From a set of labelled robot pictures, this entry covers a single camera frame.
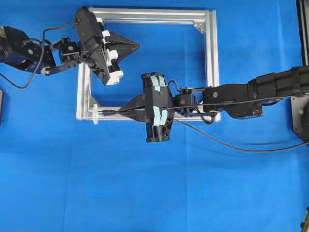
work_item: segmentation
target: black cable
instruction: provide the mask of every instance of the black cable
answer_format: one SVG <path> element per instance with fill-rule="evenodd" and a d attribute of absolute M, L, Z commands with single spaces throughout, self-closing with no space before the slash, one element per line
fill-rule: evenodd
<path fill-rule="evenodd" d="M 284 97 L 272 97 L 272 98 L 260 98 L 255 100 L 248 100 L 248 101 L 234 101 L 234 102 L 219 102 L 219 103 L 202 103 L 202 104 L 196 104 L 196 105 L 187 105 L 187 106 L 174 106 L 174 107 L 166 107 L 165 110 L 173 110 L 173 109 L 181 109 L 181 108 L 195 108 L 199 106 L 212 106 L 212 105 L 236 105 L 236 104 L 244 104 L 244 103 L 251 103 L 251 102 L 262 102 L 266 100 L 272 100 L 272 99 L 284 99 L 284 98 L 292 98 L 295 96 L 284 96 Z"/>
<path fill-rule="evenodd" d="M 27 43 L 30 43 L 32 41 L 36 41 L 36 42 L 41 43 L 41 41 L 36 39 L 36 38 L 30 38 L 30 39 L 24 40 L 23 44 L 27 44 Z M 47 43 L 48 45 L 52 44 L 52 42 L 50 42 L 49 40 L 45 40 L 45 43 Z"/>
<path fill-rule="evenodd" d="M 45 40 L 45 33 L 47 31 L 50 31 L 50 30 L 60 30 L 60 29 L 66 29 L 66 28 L 69 28 L 73 25 L 76 25 L 78 24 L 78 22 L 75 22 L 75 23 L 71 23 L 71 24 L 68 24 L 68 25 L 65 25 L 65 26 L 62 26 L 62 27 L 55 27 L 55 28 L 47 28 L 43 31 L 43 37 L 42 37 L 42 41 L 39 41 L 40 42 L 40 46 L 41 46 L 41 56 L 40 56 L 40 59 L 39 59 L 39 62 L 37 63 L 37 66 L 35 68 L 35 70 L 33 71 L 33 73 L 31 74 L 30 78 L 28 79 L 27 83 L 24 85 L 24 86 L 18 86 L 16 85 L 13 81 L 11 81 L 9 78 L 7 78 L 5 75 L 3 75 L 2 73 L 0 73 L 0 76 L 2 76 L 6 81 L 8 81 L 11 85 L 13 85 L 14 87 L 16 88 L 19 88 L 19 89 L 25 89 L 29 86 L 31 80 L 33 79 L 35 73 L 37 72 L 37 70 L 39 69 L 39 66 L 43 60 L 43 56 L 44 56 L 44 49 L 45 49 L 45 43 L 46 43 L 46 40 Z"/>
<path fill-rule="evenodd" d="M 118 110 L 101 110 L 99 111 L 100 113 L 103 113 L 104 116 L 110 116 L 110 115 L 115 115 L 121 113 Z"/>
<path fill-rule="evenodd" d="M 206 87 L 199 87 L 199 88 L 185 87 L 185 88 L 180 88 L 180 89 L 188 89 L 188 90 L 191 90 L 192 92 L 202 92 L 207 88 Z"/>
<path fill-rule="evenodd" d="M 253 152 L 253 153 L 278 152 L 278 151 L 286 151 L 286 150 L 289 150 L 289 149 L 292 149 L 292 148 L 296 148 L 296 147 L 299 147 L 299 146 L 303 146 L 303 145 L 309 144 L 309 141 L 308 141 L 308 142 L 304 142 L 304 143 L 301 143 L 301 144 L 296 144 L 296 145 L 294 145 L 294 146 L 289 146 L 289 147 L 284 147 L 284 148 L 278 148 L 278 149 L 272 149 L 272 150 L 248 150 L 248 149 L 243 149 L 243 148 L 235 147 L 235 146 L 232 146 L 232 145 L 230 145 L 230 144 L 227 144 L 227 143 L 225 143 L 225 142 L 223 142 L 223 141 L 220 141 L 220 140 L 218 140 L 218 139 L 212 137 L 211 135 L 208 135 L 208 134 L 202 132 L 201 130 L 199 130 L 199 129 L 193 127 L 193 126 L 191 126 L 190 124 L 187 124 L 187 123 L 185 123 L 185 122 L 182 122 L 182 121 L 180 121 L 180 120 L 178 120 L 178 119 L 174 119 L 174 120 L 177 121 L 177 122 L 179 122 L 179 123 L 181 123 L 181 124 L 183 124 L 183 125 L 185 125 L 185 126 L 187 126 L 187 127 L 190 127 L 191 129 L 193 129 L 193 130 L 197 131 L 198 133 L 204 135 L 206 138 L 212 139 L 212 140 L 216 141 L 217 143 L 220 143 L 220 144 L 222 144 L 222 145 L 224 145 L 224 146 L 227 146 L 227 147 L 229 147 L 229 148 L 235 149 L 235 150 L 237 150 L 237 151 Z"/>
<path fill-rule="evenodd" d="M 214 122 L 214 115 L 211 115 L 211 120 L 208 121 L 204 118 L 204 116 L 202 115 L 202 113 L 200 112 L 200 110 L 198 109 L 198 107 L 196 107 L 196 111 L 199 113 L 200 118 L 202 119 L 202 121 L 207 124 L 210 125 Z"/>
<path fill-rule="evenodd" d="M 175 89 L 177 90 L 177 92 L 179 92 L 179 93 L 180 93 L 180 91 L 179 91 L 179 89 L 178 89 L 178 85 L 177 85 L 176 81 L 174 81 L 174 80 L 171 80 L 171 81 L 169 81 L 169 83 L 168 83 L 168 89 L 169 89 L 169 91 L 170 91 L 169 86 L 170 86 L 170 84 L 171 84 L 171 83 L 173 83 L 173 84 L 174 84 Z"/>

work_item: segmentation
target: blue fabric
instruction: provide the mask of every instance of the blue fabric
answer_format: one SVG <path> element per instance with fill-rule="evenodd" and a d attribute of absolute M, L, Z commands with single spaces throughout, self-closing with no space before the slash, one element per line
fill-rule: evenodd
<path fill-rule="evenodd" d="M 247 83 L 258 75 L 299 66 L 301 44 L 295 0 L 54 0 L 3 1 L 0 21 L 41 38 L 46 27 L 72 22 L 83 5 L 216 9 L 220 82 Z M 107 25 L 141 44 L 121 63 L 125 76 L 93 95 L 122 105 L 141 93 L 140 74 L 161 72 L 179 86 L 205 83 L 203 40 L 191 26 Z M 74 28 L 48 32 L 55 41 Z M 5 65 L 22 84 L 29 73 Z M 309 150 L 246 154 L 175 123 L 171 141 L 145 142 L 137 122 L 78 121 L 77 69 L 37 75 L 26 90 L 0 79 L 1 232 L 221 232 L 298 231 L 309 205 Z M 245 148 L 301 142 L 292 132 L 290 101 L 262 118 L 223 114 L 194 126 Z"/>

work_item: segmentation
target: black arm segment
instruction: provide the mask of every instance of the black arm segment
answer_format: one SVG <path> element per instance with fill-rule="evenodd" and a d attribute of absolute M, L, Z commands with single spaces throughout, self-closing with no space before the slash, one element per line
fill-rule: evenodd
<path fill-rule="evenodd" d="M 273 98 L 269 101 L 256 101 L 227 106 L 204 106 L 204 112 L 225 110 L 233 118 L 250 118 L 263 115 L 262 105 L 270 104 L 277 98 L 309 94 L 309 66 L 295 67 L 279 73 L 259 76 L 247 84 L 227 84 L 207 88 L 203 91 L 204 103 L 242 102 Z"/>
<path fill-rule="evenodd" d="M 111 74 L 115 76 L 116 72 L 120 71 L 119 62 L 136 51 L 140 45 L 108 30 L 105 31 L 104 37 L 102 23 L 98 22 L 95 15 L 86 7 L 77 11 L 74 22 L 80 42 L 71 42 L 69 38 L 62 38 L 55 43 L 46 41 L 48 45 L 44 47 L 43 58 L 36 73 L 53 75 L 75 68 L 84 62 L 104 85 L 110 85 Z M 38 39 L 30 39 L 23 31 L 2 26 L 0 62 L 32 73 L 39 63 L 42 52 L 41 46 L 33 41 L 41 43 Z M 52 53 L 57 50 L 61 61 L 59 65 L 56 65 Z M 109 57 L 109 52 L 116 52 L 117 57 Z"/>

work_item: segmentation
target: metal bracket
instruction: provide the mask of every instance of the metal bracket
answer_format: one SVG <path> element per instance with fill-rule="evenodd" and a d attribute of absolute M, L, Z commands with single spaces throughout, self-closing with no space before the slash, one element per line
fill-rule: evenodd
<path fill-rule="evenodd" d="M 302 43 L 302 58 L 303 65 L 309 65 L 309 0 L 297 0 L 298 21 L 300 40 Z M 308 131 L 305 130 L 302 125 L 302 119 L 304 115 L 304 108 L 309 102 L 309 97 L 292 98 L 292 118 L 293 118 L 293 130 L 304 141 L 309 140 Z"/>

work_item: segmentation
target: square metal frame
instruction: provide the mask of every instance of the square metal frame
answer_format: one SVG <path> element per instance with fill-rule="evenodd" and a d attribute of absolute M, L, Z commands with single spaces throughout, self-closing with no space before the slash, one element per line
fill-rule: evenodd
<path fill-rule="evenodd" d="M 176 24 L 193 25 L 204 35 L 205 41 L 205 78 L 206 86 L 219 86 L 219 61 L 217 39 L 216 11 L 208 10 L 168 10 L 168 9 L 132 9 L 132 8 L 88 8 L 98 21 L 106 23 L 147 23 L 147 24 Z M 79 120 L 92 120 L 94 104 L 99 109 L 118 110 L 120 107 L 104 107 L 91 96 L 92 72 L 84 63 L 79 65 L 76 118 Z M 176 119 L 188 121 L 201 121 L 198 116 L 183 117 L 175 114 Z M 98 115 L 99 120 L 131 120 L 122 115 Z M 220 121 L 218 114 L 215 121 Z"/>

